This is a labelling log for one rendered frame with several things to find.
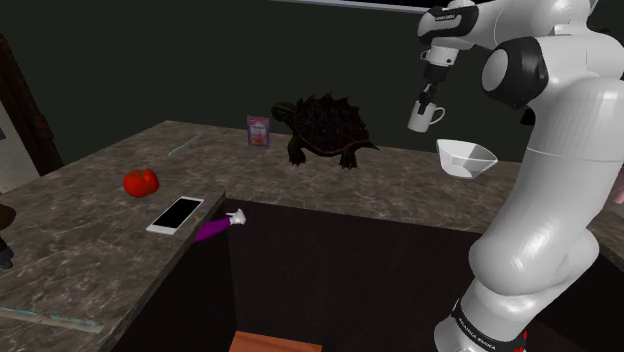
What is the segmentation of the white mug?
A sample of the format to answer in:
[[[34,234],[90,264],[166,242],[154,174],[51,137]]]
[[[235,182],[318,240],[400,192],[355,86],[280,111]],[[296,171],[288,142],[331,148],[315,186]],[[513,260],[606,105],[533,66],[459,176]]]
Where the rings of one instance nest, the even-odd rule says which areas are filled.
[[[438,107],[433,102],[425,105],[424,103],[416,101],[407,127],[414,132],[424,133],[431,125],[440,122],[445,114],[445,108]]]

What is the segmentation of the white angular bowl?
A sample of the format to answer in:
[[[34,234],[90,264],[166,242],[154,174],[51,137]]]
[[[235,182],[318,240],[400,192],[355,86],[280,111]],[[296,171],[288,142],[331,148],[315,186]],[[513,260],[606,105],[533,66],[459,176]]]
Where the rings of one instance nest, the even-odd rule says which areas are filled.
[[[438,139],[436,147],[442,170],[456,178],[475,179],[498,162],[487,148],[472,142]]]

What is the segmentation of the dark turtle figure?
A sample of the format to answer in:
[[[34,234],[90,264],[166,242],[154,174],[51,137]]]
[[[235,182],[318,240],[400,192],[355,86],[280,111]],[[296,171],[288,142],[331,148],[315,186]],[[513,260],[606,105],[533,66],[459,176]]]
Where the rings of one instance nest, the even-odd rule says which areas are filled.
[[[295,104],[277,102],[271,107],[275,121],[285,123],[292,131],[287,146],[289,162],[299,166],[306,163],[304,149],[320,157],[339,155],[343,169],[358,167],[356,152],[361,148],[378,150],[370,141],[369,131],[347,97],[334,99],[330,93],[320,99],[311,95]]]

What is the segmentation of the small pink box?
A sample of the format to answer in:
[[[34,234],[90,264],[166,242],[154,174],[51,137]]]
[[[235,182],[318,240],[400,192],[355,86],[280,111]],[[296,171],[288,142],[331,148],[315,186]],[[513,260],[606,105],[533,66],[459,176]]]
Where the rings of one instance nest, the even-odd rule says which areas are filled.
[[[268,149],[270,146],[270,120],[265,117],[247,117],[248,146]]]

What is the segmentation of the grey knife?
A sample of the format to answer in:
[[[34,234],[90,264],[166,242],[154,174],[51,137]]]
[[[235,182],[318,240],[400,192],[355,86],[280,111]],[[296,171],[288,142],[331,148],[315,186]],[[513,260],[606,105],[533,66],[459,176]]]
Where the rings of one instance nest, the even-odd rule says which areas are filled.
[[[195,137],[191,138],[190,140],[186,141],[184,144],[174,148],[173,150],[171,150],[167,156],[168,157],[172,157],[174,156],[176,153],[178,153],[179,151],[183,150],[184,148],[192,145],[193,143],[195,143],[196,141],[198,141],[200,138],[202,137],[202,135],[196,135]]]

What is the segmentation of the purple bottle with white cap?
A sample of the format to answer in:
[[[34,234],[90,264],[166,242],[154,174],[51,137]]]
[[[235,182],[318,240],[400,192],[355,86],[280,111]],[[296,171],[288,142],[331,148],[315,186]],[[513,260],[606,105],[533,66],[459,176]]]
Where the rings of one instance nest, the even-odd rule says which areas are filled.
[[[236,212],[227,213],[223,218],[205,222],[198,230],[193,242],[197,243],[209,239],[227,230],[231,225],[244,225],[245,223],[246,216],[241,209],[238,209]]]

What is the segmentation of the white smartphone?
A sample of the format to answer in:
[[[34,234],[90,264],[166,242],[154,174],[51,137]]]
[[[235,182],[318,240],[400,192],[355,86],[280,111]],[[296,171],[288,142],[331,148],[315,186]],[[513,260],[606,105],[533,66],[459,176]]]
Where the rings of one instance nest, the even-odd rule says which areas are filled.
[[[146,230],[173,235],[203,202],[203,199],[181,196],[147,226]]]

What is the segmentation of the orange wooden furniture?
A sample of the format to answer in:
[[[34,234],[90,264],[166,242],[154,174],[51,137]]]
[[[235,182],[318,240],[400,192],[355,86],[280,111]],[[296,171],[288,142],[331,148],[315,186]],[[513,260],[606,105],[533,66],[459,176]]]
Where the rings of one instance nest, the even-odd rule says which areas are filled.
[[[322,352],[318,344],[237,331],[229,352]]]

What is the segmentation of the red tomato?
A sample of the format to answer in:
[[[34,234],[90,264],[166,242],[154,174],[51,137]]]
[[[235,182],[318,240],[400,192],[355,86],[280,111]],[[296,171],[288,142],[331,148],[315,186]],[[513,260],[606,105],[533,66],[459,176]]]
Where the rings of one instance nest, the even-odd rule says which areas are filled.
[[[133,170],[123,180],[125,191],[135,198],[142,198],[155,193],[159,187],[157,175],[150,169]]]

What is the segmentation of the flat pale ruler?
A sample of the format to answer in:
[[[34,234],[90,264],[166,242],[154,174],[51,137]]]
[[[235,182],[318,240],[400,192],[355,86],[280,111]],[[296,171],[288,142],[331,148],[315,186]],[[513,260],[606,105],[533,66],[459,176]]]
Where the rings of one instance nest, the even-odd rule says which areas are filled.
[[[59,316],[55,314],[7,308],[2,306],[0,306],[0,317],[89,333],[100,333],[104,327],[103,323],[94,320]]]

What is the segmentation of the dark wooden door frame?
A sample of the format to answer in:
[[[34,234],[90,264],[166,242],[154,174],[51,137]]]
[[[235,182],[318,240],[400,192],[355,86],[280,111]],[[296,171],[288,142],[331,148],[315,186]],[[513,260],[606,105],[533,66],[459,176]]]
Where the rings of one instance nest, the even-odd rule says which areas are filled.
[[[0,101],[40,176],[64,163],[46,117],[39,111],[4,35],[0,32]]]

